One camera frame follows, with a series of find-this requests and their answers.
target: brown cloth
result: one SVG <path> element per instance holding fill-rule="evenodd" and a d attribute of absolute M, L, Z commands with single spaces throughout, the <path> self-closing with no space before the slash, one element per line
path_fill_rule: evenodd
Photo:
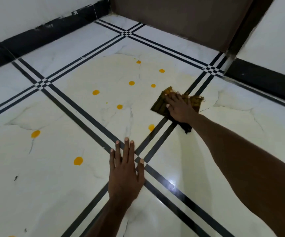
<path fill-rule="evenodd" d="M 176 92 L 174 92 L 172 90 L 172 87 L 168 87 L 167 89 L 165 89 L 163 92 L 161 92 L 161 95 L 159 96 L 159 98 L 157 99 L 156 103 L 154 103 L 154 105 L 152 106 L 151 110 L 167 117 L 169 120 L 171 120 L 172 122 L 177 122 L 175 121 L 171 115 L 170 112 L 168 110 L 168 108 L 166 107 L 167 102 L 165 99 L 165 94 L 169 94 L 170 92 L 173 92 L 176 95 Z M 204 98 L 202 96 L 189 96 L 188 93 L 181 95 L 182 99 L 185 101 L 185 103 L 187 103 L 188 98 L 191 101 L 191 105 L 193 107 L 193 109 L 198 113 L 200 110 L 200 106 L 201 106 L 201 102 L 204 100 Z M 187 123 L 180 123 L 178 122 L 178 124 L 182 127 L 182 129 L 185 131 L 185 133 L 189 133 L 192 130 L 192 127 L 187 124 Z"/>

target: hand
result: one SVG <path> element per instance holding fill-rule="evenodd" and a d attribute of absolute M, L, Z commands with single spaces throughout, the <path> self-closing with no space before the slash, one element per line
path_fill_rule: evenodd
<path fill-rule="evenodd" d="M 198 115 L 196 111 L 192 108 L 191 102 L 188 99 L 187 103 L 184 102 L 179 92 L 171 92 L 169 95 L 165 94 L 165 99 L 167 101 L 167 108 L 170 115 L 179 122 L 188 123 L 194 119 L 195 115 Z"/>
<path fill-rule="evenodd" d="M 118 199 L 120 204 L 129 208 L 133 200 L 137 198 L 145 183 L 143 159 L 138 163 L 138 176 L 135 171 L 134 152 L 135 145 L 125 138 L 123 159 L 121 159 L 119 141 L 116 141 L 115 151 L 110 152 L 110 178 L 108 194 L 110 199 Z"/>

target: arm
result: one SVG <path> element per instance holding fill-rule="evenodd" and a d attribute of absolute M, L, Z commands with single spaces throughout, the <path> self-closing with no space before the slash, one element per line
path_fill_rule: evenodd
<path fill-rule="evenodd" d="M 204 140 L 240 201 L 277 236 L 285 236 L 285 163 L 196 113 L 179 94 L 166 100 L 171 116 L 191 125 Z"/>
<path fill-rule="evenodd" d="M 134 142 L 125 138 L 123 158 L 120 154 L 119 141 L 116 150 L 110 152 L 110 178 L 108 183 L 109 201 L 103 207 L 100 217 L 89 230 L 86 237 L 113 237 L 117 235 L 119 226 L 127 209 L 137 198 L 143 184 L 143 159 L 138 164 L 138 176 L 134 164 Z"/>

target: white wall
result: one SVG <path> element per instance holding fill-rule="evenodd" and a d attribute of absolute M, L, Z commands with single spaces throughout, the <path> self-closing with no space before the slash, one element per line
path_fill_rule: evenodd
<path fill-rule="evenodd" d="M 0 41 L 99 0 L 0 0 Z"/>
<path fill-rule="evenodd" d="M 274 0 L 237 57 L 285 74 L 285 0 Z"/>

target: yellow drop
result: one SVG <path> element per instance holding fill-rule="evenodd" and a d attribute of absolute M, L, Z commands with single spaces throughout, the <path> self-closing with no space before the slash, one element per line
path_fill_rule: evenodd
<path fill-rule="evenodd" d="M 95 90 L 95 91 L 92 92 L 92 94 L 95 95 L 95 96 L 96 96 L 97 94 L 99 94 L 99 93 L 100 93 L 99 90 Z"/>
<path fill-rule="evenodd" d="M 82 159 L 81 156 L 78 156 L 78 157 L 73 161 L 73 163 L 75 164 L 75 166 L 81 165 L 82 162 L 83 162 L 83 159 Z"/>
<path fill-rule="evenodd" d="M 155 125 L 154 125 L 154 124 L 151 124 L 151 125 L 149 125 L 149 127 L 148 127 L 148 129 L 149 129 L 150 131 L 153 131 L 154 128 L 155 128 Z"/>
<path fill-rule="evenodd" d="M 32 138 L 36 138 L 37 136 L 39 136 L 39 134 L 40 134 L 40 131 L 39 131 L 39 130 L 33 131 L 33 133 L 31 134 L 31 137 L 32 137 Z"/>

